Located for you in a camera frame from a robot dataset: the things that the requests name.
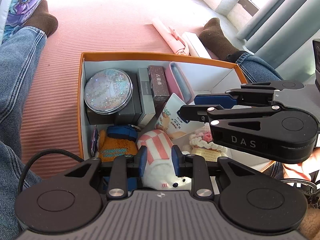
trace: brown product box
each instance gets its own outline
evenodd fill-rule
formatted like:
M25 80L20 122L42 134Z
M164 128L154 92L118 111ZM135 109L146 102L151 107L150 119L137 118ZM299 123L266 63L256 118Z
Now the brown product box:
M164 103L170 97L167 82L164 76L164 70L162 66L151 65L148 67L148 73L155 110L156 113L159 113L162 110Z

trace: denim leg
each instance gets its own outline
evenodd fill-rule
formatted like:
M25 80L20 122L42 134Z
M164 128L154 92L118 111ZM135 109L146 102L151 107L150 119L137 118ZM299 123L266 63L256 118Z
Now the denim leg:
M271 167L266 169L264 174L269 175L275 179L283 179L283 166L280 162L275 162Z
M249 83L283 80L279 73L267 62L248 52L239 55L234 63L240 66Z
M0 239L18 234L14 214L21 162L20 127L25 101L31 87L46 35L34 27L20 29L0 46ZM24 188L41 179L31 171Z

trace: brown sock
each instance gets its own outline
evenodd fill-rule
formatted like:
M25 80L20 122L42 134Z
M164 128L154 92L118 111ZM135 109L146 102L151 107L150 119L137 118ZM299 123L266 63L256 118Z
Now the brown sock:
M220 60L227 60L227 56L239 51L223 35L219 18L212 18L199 35L202 44L211 50Z
M42 0L24 26L36 27L51 36L58 28L58 20L48 10L48 3Z

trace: glittery compact case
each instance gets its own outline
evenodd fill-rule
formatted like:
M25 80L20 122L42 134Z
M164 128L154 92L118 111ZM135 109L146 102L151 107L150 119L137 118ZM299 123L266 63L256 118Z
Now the glittery compact case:
M84 101L98 114L113 114L124 108L133 86L129 76L119 69L105 69L96 73L84 89Z

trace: striped pink mat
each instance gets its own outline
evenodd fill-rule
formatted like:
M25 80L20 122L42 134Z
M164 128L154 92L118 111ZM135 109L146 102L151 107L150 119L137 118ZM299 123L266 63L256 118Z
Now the striped pink mat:
M182 34L199 34L211 18L191 0L47 0L59 21L42 52L21 127L22 160L47 148L79 155L77 84L84 51L145 51L172 53L151 25L159 17ZM64 156L49 155L32 170L49 178L75 164Z

